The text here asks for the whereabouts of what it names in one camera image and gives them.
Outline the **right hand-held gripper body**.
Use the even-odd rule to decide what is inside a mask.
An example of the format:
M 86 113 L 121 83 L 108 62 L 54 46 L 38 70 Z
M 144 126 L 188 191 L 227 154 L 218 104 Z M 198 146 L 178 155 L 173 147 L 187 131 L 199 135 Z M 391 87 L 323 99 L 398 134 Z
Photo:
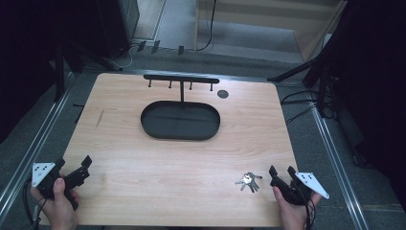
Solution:
M 312 172 L 296 172 L 296 176 L 302 183 L 298 186 L 291 186 L 289 184 L 289 189 L 286 192 L 282 192 L 283 198 L 288 203 L 305 206 L 313 193 L 319 194 L 325 199 L 330 198 L 330 195 Z

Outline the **person's left hand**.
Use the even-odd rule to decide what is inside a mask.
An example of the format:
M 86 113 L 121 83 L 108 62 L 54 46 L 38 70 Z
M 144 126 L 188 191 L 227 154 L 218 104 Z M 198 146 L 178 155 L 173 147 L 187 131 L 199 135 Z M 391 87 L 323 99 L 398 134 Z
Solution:
M 45 199 L 37 188 L 31 187 L 31 195 L 50 222 L 51 230 L 77 230 L 79 218 L 71 202 L 66 198 L 65 181 L 58 178 L 53 187 L 54 198 Z

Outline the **black metal stand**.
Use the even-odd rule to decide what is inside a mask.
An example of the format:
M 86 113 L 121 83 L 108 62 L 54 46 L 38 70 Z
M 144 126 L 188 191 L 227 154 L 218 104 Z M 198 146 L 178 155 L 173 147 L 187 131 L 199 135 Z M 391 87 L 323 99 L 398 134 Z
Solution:
M 331 106 L 331 102 L 327 102 L 329 98 L 327 92 L 329 82 L 329 68 L 327 67 L 327 58 L 324 55 L 318 55 L 311 60 L 294 67 L 293 69 L 280 74 L 276 77 L 268 78 L 271 82 L 285 81 L 299 73 L 306 72 L 302 85 L 306 89 L 317 85 L 318 91 L 315 100 L 316 109 L 323 118 L 333 119 L 336 114 Z
M 81 73 L 84 65 L 80 58 L 80 54 L 88 56 L 105 69 L 110 71 L 120 71 L 120 67 L 114 67 L 111 63 L 97 56 L 94 52 L 86 49 L 76 41 L 62 38 L 55 48 L 55 72 L 56 72 L 56 95 L 55 102 L 58 102 L 63 93 L 65 92 L 65 75 L 64 75 L 64 63 L 74 72 Z

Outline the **metal floor rail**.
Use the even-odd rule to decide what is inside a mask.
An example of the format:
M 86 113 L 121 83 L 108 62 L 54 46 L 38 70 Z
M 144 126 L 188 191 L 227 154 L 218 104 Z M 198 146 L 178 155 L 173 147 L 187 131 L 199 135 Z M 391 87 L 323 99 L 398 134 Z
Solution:
M 370 230 L 358 197 L 350 183 L 339 152 L 330 135 L 326 121 L 321 117 L 316 108 L 312 109 L 312 115 L 325 145 L 330 164 L 334 170 L 355 230 Z
M 77 74 L 69 72 L 64 79 L 64 92 L 60 98 L 54 100 L 56 88 L 52 86 L 0 144 L 0 226 L 10 215 L 32 163 L 41 153 L 70 96 Z

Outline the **black floor strip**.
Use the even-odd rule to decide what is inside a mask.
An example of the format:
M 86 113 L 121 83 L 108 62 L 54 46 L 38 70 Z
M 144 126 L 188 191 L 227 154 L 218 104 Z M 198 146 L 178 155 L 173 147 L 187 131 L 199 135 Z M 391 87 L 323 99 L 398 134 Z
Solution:
M 73 103 L 73 107 L 76 107 L 79 110 L 79 114 L 75 119 L 75 124 L 77 124 L 79 119 L 80 119 L 80 116 L 81 116 L 81 114 L 83 112 L 84 104 Z

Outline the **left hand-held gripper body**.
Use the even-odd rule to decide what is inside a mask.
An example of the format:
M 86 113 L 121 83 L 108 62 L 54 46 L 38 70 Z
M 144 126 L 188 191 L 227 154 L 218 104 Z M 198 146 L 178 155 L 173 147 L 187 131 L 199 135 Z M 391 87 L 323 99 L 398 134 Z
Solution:
M 60 173 L 56 174 L 54 170 L 55 162 L 51 163 L 34 163 L 32 186 L 37 188 L 40 194 L 46 199 L 54 199 L 55 181 L 60 178 Z M 74 210 L 77 210 L 79 204 L 71 195 L 72 190 L 65 188 L 64 195 L 70 201 Z

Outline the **black cabinet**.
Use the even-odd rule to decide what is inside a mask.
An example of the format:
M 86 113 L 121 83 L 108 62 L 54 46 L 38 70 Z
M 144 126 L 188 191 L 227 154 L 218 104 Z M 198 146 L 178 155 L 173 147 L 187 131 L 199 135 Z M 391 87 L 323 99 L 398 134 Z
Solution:
M 106 56 L 118 56 L 131 46 L 140 17 L 137 0 L 97 0 Z

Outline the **light wooden furniture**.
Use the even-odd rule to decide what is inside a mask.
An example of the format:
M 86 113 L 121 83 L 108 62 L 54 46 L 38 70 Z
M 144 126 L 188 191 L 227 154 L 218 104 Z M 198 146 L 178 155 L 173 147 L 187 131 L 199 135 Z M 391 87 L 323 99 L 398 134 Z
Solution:
M 348 0 L 195 0 L 194 48 L 200 20 L 291 30 L 302 59 L 310 60 L 333 33 Z

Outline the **person's right hand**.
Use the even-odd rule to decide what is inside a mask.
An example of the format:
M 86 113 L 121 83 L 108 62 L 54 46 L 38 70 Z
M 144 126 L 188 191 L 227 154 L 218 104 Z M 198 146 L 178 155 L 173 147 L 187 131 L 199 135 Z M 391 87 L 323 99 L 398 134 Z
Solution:
M 283 198 L 282 192 L 278 187 L 273 187 L 273 194 L 280 208 L 283 230 L 305 230 L 308 226 L 307 219 L 322 199 L 319 194 L 314 193 L 306 206 L 296 206 L 288 203 Z

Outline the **bunch of silver keys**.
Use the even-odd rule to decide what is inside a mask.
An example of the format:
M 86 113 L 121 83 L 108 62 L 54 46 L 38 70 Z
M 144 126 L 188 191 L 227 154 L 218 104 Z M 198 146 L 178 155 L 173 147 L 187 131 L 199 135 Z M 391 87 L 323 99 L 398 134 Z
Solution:
M 262 179 L 262 176 L 256 175 L 253 172 L 247 172 L 239 181 L 236 181 L 235 184 L 240 185 L 242 191 L 245 187 L 248 187 L 252 193 L 256 193 L 259 190 L 258 179 Z

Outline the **black key rack with tray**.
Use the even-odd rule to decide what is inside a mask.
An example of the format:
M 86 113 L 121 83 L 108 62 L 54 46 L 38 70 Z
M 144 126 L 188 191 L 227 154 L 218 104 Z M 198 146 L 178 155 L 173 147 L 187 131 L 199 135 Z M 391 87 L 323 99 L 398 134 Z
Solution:
M 144 79 L 148 80 L 148 86 L 153 81 L 168 81 L 169 87 L 178 81 L 180 86 L 179 101 L 156 101 L 144 108 L 140 120 L 147 135 L 157 139 L 204 141 L 218 133 L 219 112 L 207 103 L 187 102 L 185 83 L 188 82 L 190 88 L 195 82 L 208 83 L 213 90 L 219 79 L 165 75 L 144 75 Z

